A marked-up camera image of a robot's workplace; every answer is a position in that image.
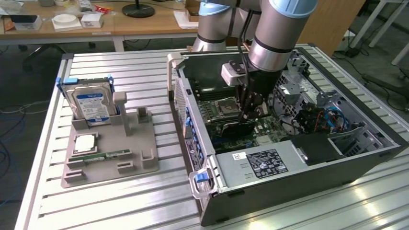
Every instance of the power supply label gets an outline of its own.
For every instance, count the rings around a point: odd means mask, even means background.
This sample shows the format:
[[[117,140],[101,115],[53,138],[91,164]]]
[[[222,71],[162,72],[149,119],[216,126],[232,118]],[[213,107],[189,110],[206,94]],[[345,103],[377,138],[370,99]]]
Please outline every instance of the power supply label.
[[[258,179],[288,172],[282,159],[274,149],[248,154],[248,160]]]

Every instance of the red wire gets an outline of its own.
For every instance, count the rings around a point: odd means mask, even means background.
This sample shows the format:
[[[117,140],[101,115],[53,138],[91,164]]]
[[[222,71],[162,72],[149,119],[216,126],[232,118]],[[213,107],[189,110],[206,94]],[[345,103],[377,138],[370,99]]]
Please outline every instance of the red wire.
[[[314,123],[314,132],[317,130],[317,125],[318,125],[318,120],[320,120],[320,115],[321,115],[322,111],[318,113],[318,116],[317,116],[317,122]]]

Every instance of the floor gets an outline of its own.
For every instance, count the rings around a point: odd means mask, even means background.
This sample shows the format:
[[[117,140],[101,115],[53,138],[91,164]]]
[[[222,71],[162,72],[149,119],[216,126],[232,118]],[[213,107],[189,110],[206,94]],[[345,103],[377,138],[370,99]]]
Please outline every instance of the floor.
[[[357,17],[352,24],[352,29],[358,31],[368,16]],[[366,36],[372,30],[377,28],[381,21],[376,21]],[[176,38],[176,39],[154,39],[148,43],[148,40],[141,40],[136,43],[128,43],[126,51],[145,49],[168,49],[168,48],[185,48],[192,45],[194,38]],[[397,85],[404,84],[398,79],[401,72],[397,67],[390,65],[390,61],[398,54],[409,41],[409,34],[398,31],[394,28],[388,30],[388,33],[380,40],[374,48],[362,47],[368,50],[369,56],[358,55],[348,60],[353,63],[361,73],[373,75],[382,78],[385,81]],[[88,43],[61,44],[61,47],[69,53],[91,53],[91,52],[113,52],[113,44],[111,42],[97,42],[96,48],[89,48]],[[37,46],[28,46],[27,52],[20,52],[16,46],[9,46],[5,53],[0,55],[0,107],[9,105],[24,105],[36,101],[49,100],[51,92],[53,89],[55,78],[59,70],[61,55],[55,50],[48,50],[41,56],[32,62],[33,71],[27,73],[21,69],[21,60],[33,51]],[[337,57],[344,57],[342,54],[336,53]],[[360,74],[353,69],[352,65],[344,60],[336,60],[341,67],[356,77],[362,80]],[[406,56],[400,63],[401,68],[409,69],[409,57]],[[385,91],[376,85],[368,86],[369,90],[382,99],[386,99]],[[402,96],[392,93],[390,103],[396,107],[404,107]],[[28,108],[28,112],[40,111],[47,108],[47,103],[33,105]],[[401,111],[397,113],[409,121],[409,115]],[[21,114],[15,114],[12,118],[19,119]],[[5,205],[0,206],[0,229],[13,229],[17,212],[20,208],[20,202],[24,193],[24,186],[27,184],[33,155],[36,151],[36,145],[40,138],[43,129],[45,113],[27,115],[25,129],[21,133],[12,138],[5,144],[9,153],[13,156],[16,169],[21,177],[21,186],[19,186],[19,177],[12,167],[7,175],[0,179],[0,204],[13,194],[12,200]],[[11,121],[7,121],[0,116],[0,134],[4,133],[13,125]],[[0,173],[4,171],[3,164],[0,165]]]

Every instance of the white box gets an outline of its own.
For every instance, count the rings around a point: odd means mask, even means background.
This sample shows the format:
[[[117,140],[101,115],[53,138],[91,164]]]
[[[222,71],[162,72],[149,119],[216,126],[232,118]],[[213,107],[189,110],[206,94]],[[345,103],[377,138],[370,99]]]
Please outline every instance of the white box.
[[[15,28],[16,30],[39,30],[40,27],[41,27],[41,24],[43,24],[43,20],[41,20],[41,17],[39,15],[36,15],[36,19],[35,21],[32,20],[24,20],[24,18],[21,20],[19,20],[19,22],[16,23],[15,22]]]
[[[85,14],[81,18],[81,25],[84,28],[101,28],[104,19],[99,13]]]
[[[52,19],[52,25],[56,32],[83,29],[77,17],[71,14],[60,14],[55,16]]]
[[[338,45],[338,47],[334,51],[346,51],[348,50],[348,44],[352,43],[352,40],[354,39],[354,37],[356,37],[356,34],[353,32],[350,32],[349,30],[346,30],[346,32],[344,34],[342,41],[340,42],[340,45]]]

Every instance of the hard drive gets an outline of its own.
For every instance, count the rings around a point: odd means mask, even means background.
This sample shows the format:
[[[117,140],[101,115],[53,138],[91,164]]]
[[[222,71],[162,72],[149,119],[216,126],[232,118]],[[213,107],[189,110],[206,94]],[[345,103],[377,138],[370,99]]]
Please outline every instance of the hard drive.
[[[109,124],[109,116],[117,114],[117,108],[113,104],[113,79],[64,79],[59,83],[65,99],[68,100],[75,119],[85,119],[88,125],[97,126]]]

